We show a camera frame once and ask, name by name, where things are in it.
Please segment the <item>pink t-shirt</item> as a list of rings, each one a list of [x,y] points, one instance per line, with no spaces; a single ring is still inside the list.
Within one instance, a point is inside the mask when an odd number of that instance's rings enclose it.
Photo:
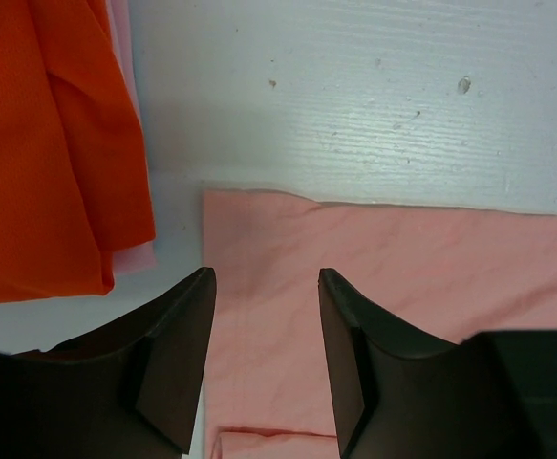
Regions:
[[[557,329],[557,216],[226,190],[207,191],[203,204],[204,263],[217,275],[204,375],[209,458],[337,456],[324,268],[450,341]]]

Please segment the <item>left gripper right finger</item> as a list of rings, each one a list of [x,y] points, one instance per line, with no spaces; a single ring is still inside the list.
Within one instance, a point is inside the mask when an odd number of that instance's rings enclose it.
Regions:
[[[557,458],[557,330],[454,344],[319,274],[343,458]]]

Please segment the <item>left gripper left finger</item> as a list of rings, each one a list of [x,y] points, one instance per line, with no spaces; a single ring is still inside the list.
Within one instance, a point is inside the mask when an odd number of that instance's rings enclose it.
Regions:
[[[0,353],[0,458],[187,454],[216,289],[201,268],[46,352]]]

